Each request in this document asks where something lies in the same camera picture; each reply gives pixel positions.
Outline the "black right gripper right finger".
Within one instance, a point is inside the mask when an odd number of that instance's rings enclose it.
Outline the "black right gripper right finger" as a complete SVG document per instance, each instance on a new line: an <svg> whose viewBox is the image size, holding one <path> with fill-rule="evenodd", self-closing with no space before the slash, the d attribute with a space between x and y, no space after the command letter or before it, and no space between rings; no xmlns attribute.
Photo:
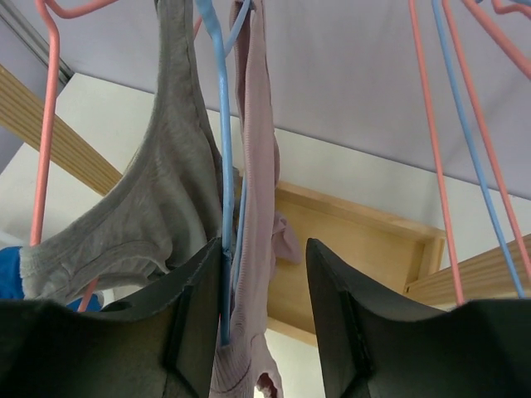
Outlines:
<svg viewBox="0 0 531 398"><path fill-rule="evenodd" d="M527 397L530 302L449 312L406 298L316 239L306 266L327 397Z"/></svg>

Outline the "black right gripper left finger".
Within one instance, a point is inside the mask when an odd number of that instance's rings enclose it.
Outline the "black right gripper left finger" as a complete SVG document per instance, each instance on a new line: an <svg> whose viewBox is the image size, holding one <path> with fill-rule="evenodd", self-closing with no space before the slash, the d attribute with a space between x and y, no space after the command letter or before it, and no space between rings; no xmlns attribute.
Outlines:
<svg viewBox="0 0 531 398"><path fill-rule="evenodd" d="M98 313L2 301L4 397L206 397L219 322L221 242Z"/></svg>

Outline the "mauve tank top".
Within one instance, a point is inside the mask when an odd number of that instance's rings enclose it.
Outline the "mauve tank top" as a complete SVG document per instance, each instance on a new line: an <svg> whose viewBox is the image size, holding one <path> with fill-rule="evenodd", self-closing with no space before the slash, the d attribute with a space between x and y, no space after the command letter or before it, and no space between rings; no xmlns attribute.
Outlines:
<svg viewBox="0 0 531 398"><path fill-rule="evenodd" d="M214 357L212 397L252 397L255 391L267 397L283 395L280 373L266 344L268 288L277 258L299 263L302 256L294 230L275 209L280 153L265 38L265 7L256 1L234 45L246 205L231 337Z"/></svg>

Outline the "blue tank top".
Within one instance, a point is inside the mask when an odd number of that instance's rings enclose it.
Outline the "blue tank top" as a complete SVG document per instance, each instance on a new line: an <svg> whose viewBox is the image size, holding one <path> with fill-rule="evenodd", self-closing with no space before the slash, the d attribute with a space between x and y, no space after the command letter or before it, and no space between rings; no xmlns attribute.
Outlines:
<svg viewBox="0 0 531 398"><path fill-rule="evenodd" d="M22 278L20 275L20 246L1 249L1 299L23 300ZM78 311L82 298L67 304L69 309ZM85 311L98 312L102 309L98 294L92 294Z"/></svg>

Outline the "light blue hanger with mauve top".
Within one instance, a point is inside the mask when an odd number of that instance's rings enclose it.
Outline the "light blue hanger with mauve top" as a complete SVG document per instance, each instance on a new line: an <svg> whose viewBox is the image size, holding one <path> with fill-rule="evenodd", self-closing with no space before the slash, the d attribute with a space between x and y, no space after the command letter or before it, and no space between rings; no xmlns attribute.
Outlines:
<svg viewBox="0 0 531 398"><path fill-rule="evenodd" d="M250 11L251 2L244 1L236 16L236 21L228 35L223 38L221 24L211 1L197 1L197 10L203 25L211 37L217 63L218 93L220 102L220 125L222 143L222 306L220 310L220 341L223 346L230 342L231 306L235 303L235 290L240 272L243 221L245 220L246 194L240 199L239 224L234 226L235 183L231 141L231 112L229 83L227 75L227 55L230 54Z"/></svg>

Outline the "light blue hanger with striped top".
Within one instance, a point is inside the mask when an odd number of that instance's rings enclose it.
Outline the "light blue hanger with striped top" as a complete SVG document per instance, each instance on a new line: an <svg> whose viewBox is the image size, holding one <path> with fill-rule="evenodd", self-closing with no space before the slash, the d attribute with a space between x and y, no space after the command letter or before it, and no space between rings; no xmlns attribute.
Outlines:
<svg viewBox="0 0 531 398"><path fill-rule="evenodd" d="M454 45L454 51L455 51L455 54L457 55L458 63L460 65L460 71L461 71L463 80L465 82L465 87L467 89L467 92L470 98L472 109L474 110L474 113L475 113L476 122L478 124L480 134L481 134L481 137L485 145L485 149L486 149L489 161L490 161L490 166L492 168L492 171L494 172L495 180L498 183L499 193L501 195L502 202L504 204L506 216L509 219L509 224L513 231L513 235L514 235L514 238L517 243L517 247L520 252L520 257L522 258L522 261L524 262L524 267L526 269L526 272L529 273L530 272L530 260L529 260L528 252L525 249L524 238L519 229L519 225L516 220L513 207L510 203L509 194L507 193L507 189L504 184L504 179L501 174L501 170L499 168L499 163L494 154L494 147L490 141L490 136L488 134L488 130L486 127L485 118L482 114L482 111L480 110L479 100L477 99L475 88L472 83L472 79L470 77L470 72L468 71L468 66L466 65L465 57L461 49L461 44L459 43L459 40L458 40L457 28L455 27L455 23L451 20L450 6L448 5L447 1L433 1L431 3L431 6L432 6L432 11L434 13L435 21L436 21L437 33L440 39L441 50L442 50L444 62L446 65L446 72L448 74L448 78L449 78L449 82L451 86L451 92L452 92L452 95L455 101L456 111L457 111L460 125L462 128L464 137L465 137L465 142L466 142L466 145L470 153L470 158L471 158L474 170L475 170L475 174L480 184L480 190L481 190L484 202L485 202L486 210L490 218L490 223L493 226L494 234L499 242L499 247L501 249L505 263L507 265L509 275L511 278L511 282L513 283L513 286L515 289L515 293L517 294L518 298L524 299L526 297L526 293L524 292L524 285L522 283L521 278L518 276L518 271L516 269L514 259L509 253L509 246L507 242L505 241L504 233L499 223L499 218L494 208L492 197L489 193L489 188L487 187L485 173L481 166L479 155L478 155L476 146L474 144L474 139L472 137L472 132L470 129L470 123L465 114L463 100L460 95L456 73L455 73L453 63L451 60L450 46L446 38L445 28L443 27L444 22L447 23L447 26L450 30L451 39Z"/></svg>

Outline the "grey tank top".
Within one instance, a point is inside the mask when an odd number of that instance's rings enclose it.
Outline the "grey tank top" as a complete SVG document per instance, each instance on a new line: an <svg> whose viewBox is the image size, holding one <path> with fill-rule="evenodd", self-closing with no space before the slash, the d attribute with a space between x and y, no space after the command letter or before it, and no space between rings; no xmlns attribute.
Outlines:
<svg viewBox="0 0 531 398"><path fill-rule="evenodd" d="M144 139L119 183L43 243L20 251L25 299L68 304L98 289L145 286L222 228L222 158L200 90L192 3L160 1L158 88Z"/></svg>

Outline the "wooden clothes rack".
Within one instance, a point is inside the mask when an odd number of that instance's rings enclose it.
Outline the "wooden clothes rack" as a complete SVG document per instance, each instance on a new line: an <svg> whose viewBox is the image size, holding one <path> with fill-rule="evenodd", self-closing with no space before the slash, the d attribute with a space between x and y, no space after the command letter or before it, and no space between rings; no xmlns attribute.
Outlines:
<svg viewBox="0 0 531 398"><path fill-rule="evenodd" d="M1 175L1 230L19 244L32 223L42 102L1 72L1 122L26 139ZM43 235L52 237L95 205L129 165L148 127L153 96L76 75L57 100ZM455 303L442 215L431 172L277 130L276 205L300 242L323 241L388 288L438 308ZM467 299L513 298L478 187L446 180Z"/></svg>

